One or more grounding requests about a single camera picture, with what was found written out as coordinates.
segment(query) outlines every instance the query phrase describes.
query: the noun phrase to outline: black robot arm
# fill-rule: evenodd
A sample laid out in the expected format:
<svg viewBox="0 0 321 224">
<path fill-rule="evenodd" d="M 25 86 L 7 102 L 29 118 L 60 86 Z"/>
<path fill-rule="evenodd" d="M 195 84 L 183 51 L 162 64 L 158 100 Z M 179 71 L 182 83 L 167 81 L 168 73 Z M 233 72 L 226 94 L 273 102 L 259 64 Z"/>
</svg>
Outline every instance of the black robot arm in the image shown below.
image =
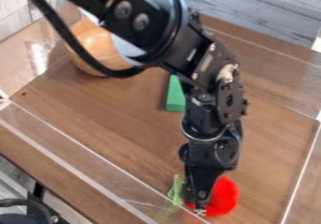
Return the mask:
<svg viewBox="0 0 321 224">
<path fill-rule="evenodd" d="M 53 11 L 47 12 L 47 4 L 31 1 L 51 19 Z M 185 197 L 195 204 L 197 214 L 203 215 L 213 185 L 219 175 L 235 168 L 239 158 L 239 118 L 247 112 L 249 102 L 243 99 L 235 56 L 202 27 L 198 13 L 183 0 L 71 1 L 143 51 L 127 56 L 130 59 L 143 68 L 163 68 L 181 79 L 187 98 L 182 129 L 189 143 L 179 151 L 186 164 Z M 91 59 L 84 60 L 92 66 Z"/>
</svg>

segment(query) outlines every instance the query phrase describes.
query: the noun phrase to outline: wooden table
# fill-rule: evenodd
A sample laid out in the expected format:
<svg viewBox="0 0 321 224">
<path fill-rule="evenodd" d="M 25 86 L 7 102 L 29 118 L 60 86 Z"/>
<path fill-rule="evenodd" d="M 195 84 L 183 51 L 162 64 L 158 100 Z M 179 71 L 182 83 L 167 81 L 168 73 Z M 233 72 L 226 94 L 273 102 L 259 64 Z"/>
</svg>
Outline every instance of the wooden table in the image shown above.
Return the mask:
<svg viewBox="0 0 321 224">
<path fill-rule="evenodd" d="M 229 174 L 241 188 L 241 202 L 230 215 L 210 221 L 278 223 L 318 127 L 313 119 L 296 112 L 314 114 L 318 108 L 313 102 L 318 92 L 310 99 L 306 94 L 320 82 L 318 67 L 262 46 L 217 35 L 241 57 L 251 105 L 250 116 L 245 118 L 239 168 Z M 127 80 L 94 78 L 63 58 L 11 100 L 95 154 L 167 193 L 173 176 L 183 172 L 177 152 L 186 141 L 179 130 L 182 114 L 164 111 L 167 82 L 168 74 L 160 69 Z M 142 222 L 37 148 L 3 127 L 0 133 L 1 155 L 88 219 L 96 223 Z M 79 150 L 57 144 L 45 135 L 41 140 L 51 152 L 102 182 L 104 170 L 94 168 L 94 162 L 78 155 Z"/>
</svg>

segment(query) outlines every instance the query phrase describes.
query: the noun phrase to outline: red ball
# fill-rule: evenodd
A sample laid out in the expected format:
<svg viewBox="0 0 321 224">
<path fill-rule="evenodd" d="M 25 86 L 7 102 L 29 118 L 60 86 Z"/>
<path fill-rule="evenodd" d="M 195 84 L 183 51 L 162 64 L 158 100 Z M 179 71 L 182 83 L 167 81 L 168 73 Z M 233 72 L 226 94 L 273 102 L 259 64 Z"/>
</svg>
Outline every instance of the red ball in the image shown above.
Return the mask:
<svg viewBox="0 0 321 224">
<path fill-rule="evenodd" d="M 239 201 L 239 190 L 237 184 L 230 178 L 222 176 L 213 187 L 213 195 L 210 203 L 206 207 L 209 217 L 219 217 L 226 215 L 237 206 Z M 191 210 L 195 209 L 194 204 L 187 205 Z"/>
</svg>

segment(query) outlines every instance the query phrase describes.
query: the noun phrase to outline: wooden bowl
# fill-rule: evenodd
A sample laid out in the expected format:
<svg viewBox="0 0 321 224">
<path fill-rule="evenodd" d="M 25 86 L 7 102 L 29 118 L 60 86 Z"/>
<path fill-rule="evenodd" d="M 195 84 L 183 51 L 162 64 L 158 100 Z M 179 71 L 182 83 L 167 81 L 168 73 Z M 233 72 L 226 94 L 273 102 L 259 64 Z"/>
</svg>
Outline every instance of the wooden bowl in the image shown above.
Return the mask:
<svg viewBox="0 0 321 224">
<path fill-rule="evenodd" d="M 88 19 L 83 19 L 71 27 L 71 31 L 86 50 L 103 66 L 116 70 L 131 67 L 120 57 L 119 52 L 112 45 L 111 33 L 104 28 L 99 27 Z M 94 76 L 107 76 L 83 61 L 68 45 L 67 49 L 70 59 L 80 70 Z"/>
</svg>

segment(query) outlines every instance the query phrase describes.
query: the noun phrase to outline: black wire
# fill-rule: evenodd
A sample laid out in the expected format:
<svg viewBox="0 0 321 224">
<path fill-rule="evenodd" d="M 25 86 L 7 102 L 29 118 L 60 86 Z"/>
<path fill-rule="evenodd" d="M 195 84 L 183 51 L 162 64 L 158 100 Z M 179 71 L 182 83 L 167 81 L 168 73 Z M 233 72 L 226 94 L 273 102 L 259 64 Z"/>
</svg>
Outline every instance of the black wire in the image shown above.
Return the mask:
<svg viewBox="0 0 321 224">
<path fill-rule="evenodd" d="M 31 0 L 32 3 L 36 5 L 39 10 L 43 12 L 44 16 L 47 17 L 52 27 L 55 28 L 56 32 L 61 36 L 61 38 L 68 43 L 70 47 L 75 51 L 75 53 L 79 54 L 82 59 L 87 62 L 87 64 L 100 71 L 103 74 L 114 77 L 114 78 L 128 78 L 136 74 L 139 74 L 142 71 L 144 71 L 140 67 L 131 67 L 123 70 L 114 70 L 107 67 L 104 67 L 100 62 L 96 61 L 96 59 L 91 56 L 91 54 L 87 52 L 82 44 L 79 43 L 78 39 L 75 38 L 71 30 L 68 29 L 67 25 L 61 21 L 57 13 L 49 6 L 45 0 Z"/>
<path fill-rule="evenodd" d="M 43 215 L 45 216 L 45 220 L 48 222 L 48 224 L 51 224 L 51 212 L 49 210 L 45 208 L 45 206 L 43 206 L 40 203 L 32 201 L 32 200 L 24 200 L 24 199 L 4 199 L 0 200 L 0 207 L 12 207 L 16 205 L 24 205 L 24 206 L 32 206 L 35 207 L 39 211 L 41 211 Z"/>
</svg>

